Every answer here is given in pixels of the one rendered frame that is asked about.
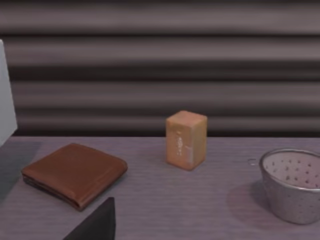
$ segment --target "perforated metal cup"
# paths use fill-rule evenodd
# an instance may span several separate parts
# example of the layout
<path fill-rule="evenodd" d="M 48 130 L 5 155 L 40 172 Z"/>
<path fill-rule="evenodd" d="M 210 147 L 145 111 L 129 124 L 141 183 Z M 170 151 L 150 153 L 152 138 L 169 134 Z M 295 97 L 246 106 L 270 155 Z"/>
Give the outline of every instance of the perforated metal cup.
<path fill-rule="evenodd" d="M 300 149 L 277 149 L 259 162 L 271 211 L 295 224 L 320 220 L 320 155 Z"/>

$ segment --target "brown leather wallet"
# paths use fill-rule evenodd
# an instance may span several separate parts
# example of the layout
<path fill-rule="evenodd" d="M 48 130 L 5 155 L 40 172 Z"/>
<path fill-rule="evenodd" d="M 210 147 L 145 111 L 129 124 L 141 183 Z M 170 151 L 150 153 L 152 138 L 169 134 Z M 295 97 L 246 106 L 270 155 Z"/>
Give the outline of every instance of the brown leather wallet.
<path fill-rule="evenodd" d="M 26 166 L 26 184 L 82 211 L 128 169 L 127 163 L 97 149 L 72 143 Z"/>

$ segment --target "table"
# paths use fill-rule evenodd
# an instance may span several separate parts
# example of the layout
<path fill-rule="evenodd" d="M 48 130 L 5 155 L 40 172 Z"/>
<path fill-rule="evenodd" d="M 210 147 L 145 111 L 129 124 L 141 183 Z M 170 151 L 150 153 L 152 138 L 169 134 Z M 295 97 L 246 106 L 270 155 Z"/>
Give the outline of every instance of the table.
<path fill-rule="evenodd" d="M 83 212 L 23 183 L 20 169 L 69 143 L 118 156 L 128 171 Z M 276 148 L 320 151 L 317 138 L 208 138 L 194 171 L 165 163 L 161 137 L 12 137 L 0 148 L 0 239 L 60 240 L 115 197 L 116 240 L 317 239 L 320 222 L 295 225 L 270 213 L 259 167 Z"/>

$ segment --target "purple-gray tabletop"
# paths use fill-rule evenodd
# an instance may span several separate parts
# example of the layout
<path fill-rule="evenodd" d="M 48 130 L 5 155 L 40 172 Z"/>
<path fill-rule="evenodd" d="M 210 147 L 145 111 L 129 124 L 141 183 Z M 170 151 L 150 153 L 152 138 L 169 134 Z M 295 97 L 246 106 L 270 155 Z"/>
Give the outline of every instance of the purple-gray tabletop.
<path fill-rule="evenodd" d="M 24 166 L 69 143 L 128 163 L 83 212 L 21 179 Z M 318 239 L 320 222 L 295 225 L 269 210 L 257 163 L 278 148 L 318 152 L 320 139 L 209 137 L 205 162 L 185 171 L 165 162 L 162 137 L 12 137 L 0 148 L 0 239 L 62 240 L 108 197 L 115 197 L 116 240 Z"/>

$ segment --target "cup rim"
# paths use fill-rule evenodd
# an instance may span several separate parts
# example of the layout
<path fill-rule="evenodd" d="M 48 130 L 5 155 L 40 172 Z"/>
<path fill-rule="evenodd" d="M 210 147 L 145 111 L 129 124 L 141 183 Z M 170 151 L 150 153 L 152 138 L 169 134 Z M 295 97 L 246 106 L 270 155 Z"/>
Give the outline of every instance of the cup rim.
<path fill-rule="evenodd" d="M 269 178 L 271 178 L 272 180 L 274 180 L 275 182 L 277 182 L 278 184 L 282 185 L 285 188 L 289 188 L 289 189 L 293 189 L 293 190 L 305 191 L 305 192 L 309 192 L 309 193 L 310 192 L 311 193 L 317 193 L 317 194 L 320 193 L 320 188 L 306 188 L 306 187 L 301 187 L 301 186 L 295 186 L 295 185 L 288 184 L 288 183 L 280 180 L 279 178 L 273 176 L 272 174 L 270 174 L 265 169 L 263 163 L 264 163 L 264 160 L 267 157 L 269 157 L 270 155 L 273 155 L 273 154 L 285 153 L 285 152 L 295 152 L 295 153 L 303 153 L 303 154 L 312 155 L 312 156 L 315 156 L 315 157 L 319 158 L 319 161 L 320 161 L 320 154 L 316 153 L 316 152 L 313 152 L 313 151 L 304 150 L 304 149 L 298 149 L 298 148 L 278 148 L 278 149 L 274 149 L 274 150 L 266 152 L 260 158 L 259 167 L 260 167 L 260 170 L 262 172 L 262 175 L 267 175 Z"/>

